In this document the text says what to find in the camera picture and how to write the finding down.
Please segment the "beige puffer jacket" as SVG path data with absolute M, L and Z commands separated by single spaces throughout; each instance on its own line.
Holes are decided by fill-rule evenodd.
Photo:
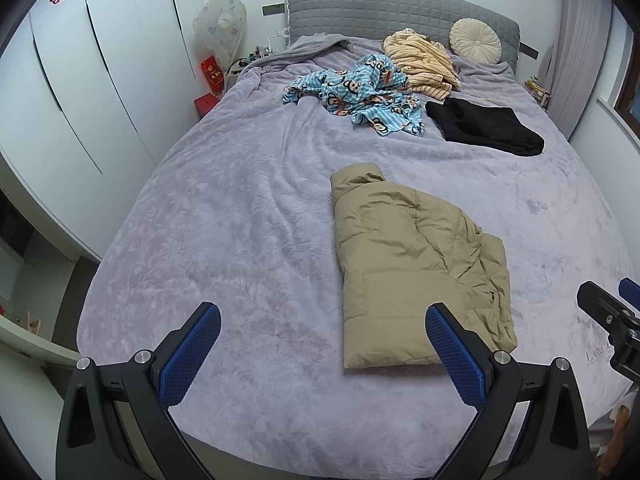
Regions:
M 491 350 L 516 348 L 499 237 L 446 200 L 386 180 L 373 162 L 334 172 L 331 188 L 344 367 L 438 363 L 425 331 L 432 304 Z

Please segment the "white shelf desk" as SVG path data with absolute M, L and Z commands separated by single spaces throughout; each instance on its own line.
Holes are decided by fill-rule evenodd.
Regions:
M 75 263 L 1 197 L 1 343 L 40 363 L 73 366 L 79 354 L 52 341 Z

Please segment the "black folded garment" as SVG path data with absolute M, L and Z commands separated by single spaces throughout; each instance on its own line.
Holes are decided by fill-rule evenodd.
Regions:
M 487 107 L 446 98 L 442 104 L 426 102 L 425 113 L 449 142 L 524 157 L 540 155 L 544 150 L 544 139 L 526 128 L 509 107 Z

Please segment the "lavender bed blanket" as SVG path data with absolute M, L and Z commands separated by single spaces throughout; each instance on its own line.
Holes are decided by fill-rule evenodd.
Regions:
M 222 330 L 179 428 L 243 460 L 317 477 L 427 477 L 473 417 L 439 366 L 343 366 L 342 274 L 330 177 L 374 162 L 393 182 L 460 207 L 503 241 L 522 362 L 567 358 L 588 420 L 629 389 L 580 284 L 610 292 L 634 272 L 597 183 L 509 65 L 460 60 L 462 99 L 514 110 L 544 139 L 535 157 L 420 136 L 380 136 L 315 98 L 284 104 L 298 76 L 347 70 L 374 40 L 307 38 L 242 73 L 167 154 L 99 266 L 79 351 L 117 363 L 154 348 L 202 302 Z

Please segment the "nightstand items right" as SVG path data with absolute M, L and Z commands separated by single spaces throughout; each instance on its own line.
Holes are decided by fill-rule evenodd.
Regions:
M 527 79 L 524 82 L 524 88 L 543 110 L 548 110 L 551 94 L 546 88 L 538 84 L 535 77 Z

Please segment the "grey curtain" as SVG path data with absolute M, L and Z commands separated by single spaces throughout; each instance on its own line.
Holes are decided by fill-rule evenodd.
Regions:
M 612 14 L 612 0 L 561 0 L 554 43 L 540 63 L 538 81 L 549 91 L 548 115 L 566 138 L 596 85 Z

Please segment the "cream striped garment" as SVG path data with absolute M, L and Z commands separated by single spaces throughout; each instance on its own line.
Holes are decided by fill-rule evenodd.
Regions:
M 405 28 L 387 36 L 382 46 L 385 55 L 407 76 L 412 92 L 443 101 L 461 89 L 454 63 L 439 42 Z

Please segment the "grey quilted headboard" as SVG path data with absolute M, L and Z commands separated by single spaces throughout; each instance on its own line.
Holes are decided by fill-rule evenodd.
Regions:
M 293 41 L 318 32 L 382 40 L 411 28 L 448 46 L 451 26 L 475 18 L 500 39 L 503 62 L 518 67 L 518 23 L 465 0 L 286 0 L 286 10 Z

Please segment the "round cream cushion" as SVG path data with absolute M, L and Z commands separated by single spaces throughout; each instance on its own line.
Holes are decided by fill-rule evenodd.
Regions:
M 449 32 L 449 45 L 454 54 L 484 64 L 498 64 L 502 45 L 498 35 L 476 18 L 460 18 Z

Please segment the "blue monkey print garment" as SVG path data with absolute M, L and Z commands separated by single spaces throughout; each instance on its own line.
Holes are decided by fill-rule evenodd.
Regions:
M 408 76 L 382 54 L 368 54 L 349 70 L 317 70 L 300 76 L 282 93 L 284 104 L 313 96 L 330 114 L 347 116 L 379 136 L 423 133 L 420 101 L 409 90 Z

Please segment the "white wardrobe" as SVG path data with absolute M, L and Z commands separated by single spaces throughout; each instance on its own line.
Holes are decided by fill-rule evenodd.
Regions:
M 1 156 L 94 258 L 198 120 L 202 0 L 32 0 L 1 55 Z

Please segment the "red gift box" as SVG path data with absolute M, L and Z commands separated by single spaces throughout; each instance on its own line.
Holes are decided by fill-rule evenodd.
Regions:
M 216 58 L 213 55 L 209 55 L 203 62 L 201 62 L 201 71 L 207 82 L 210 91 L 216 96 L 221 96 L 224 93 L 224 71 L 218 65 Z

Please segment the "covered standing fan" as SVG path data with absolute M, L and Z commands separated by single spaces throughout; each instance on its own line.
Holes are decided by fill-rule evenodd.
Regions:
M 193 31 L 228 70 L 246 31 L 246 7 L 241 0 L 206 0 L 193 20 Z

